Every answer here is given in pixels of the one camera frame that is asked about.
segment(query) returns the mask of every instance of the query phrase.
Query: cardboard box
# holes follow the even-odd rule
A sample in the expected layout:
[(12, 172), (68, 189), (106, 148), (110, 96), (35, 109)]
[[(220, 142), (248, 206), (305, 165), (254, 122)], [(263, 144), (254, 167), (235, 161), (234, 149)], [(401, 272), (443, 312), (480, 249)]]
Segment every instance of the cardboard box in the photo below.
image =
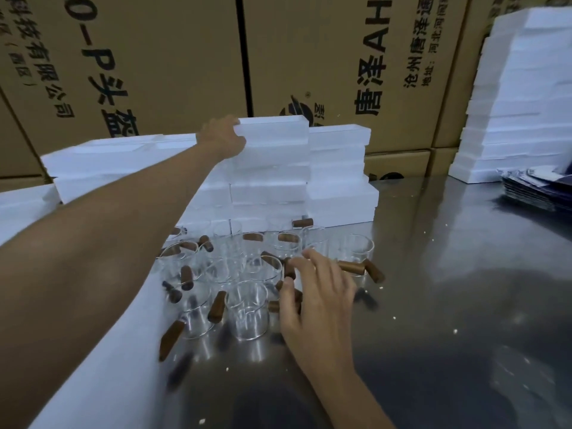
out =
[(442, 149), (431, 149), (429, 164), (425, 176), (441, 176), (449, 173), (449, 167), (453, 163), (455, 154), (459, 149), (456, 147), (443, 147)]
[(14, 177), (8, 179), (0, 179), (0, 193), (22, 188), (31, 188), (33, 186), (44, 185), (46, 182), (43, 177)]
[(4, 96), (0, 97), (0, 177), (41, 173), (38, 159), (26, 143)]
[(0, 10), (0, 86), (39, 155), (247, 115), (235, 0), (0, 0)]
[(425, 176), (429, 156), (428, 150), (369, 154), (365, 158), (364, 173), (375, 175), (377, 180)]
[(254, 116), (366, 126), (369, 153), (429, 148), (466, 4), (244, 0)]
[(457, 147), (465, 126), (468, 101), (484, 39), (494, 19), (525, 7), (566, 6), (570, 0), (471, 0), (457, 45), (455, 61), (441, 107), (433, 147)]

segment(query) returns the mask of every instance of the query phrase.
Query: person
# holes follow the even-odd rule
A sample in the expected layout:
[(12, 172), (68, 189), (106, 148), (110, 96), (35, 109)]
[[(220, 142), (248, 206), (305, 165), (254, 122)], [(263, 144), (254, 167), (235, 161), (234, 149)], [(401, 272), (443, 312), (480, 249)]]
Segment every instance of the person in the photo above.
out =
[[(212, 168), (244, 148), (233, 116), (211, 120), (197, 144), (61, 206), (0, 247), (0, 415), (25, 428), (123, 314), (156, 252)], [(336, 429), (393, 427), (354, 370), (355, 284), (315, 251), (280, 293), (282, 335)]]

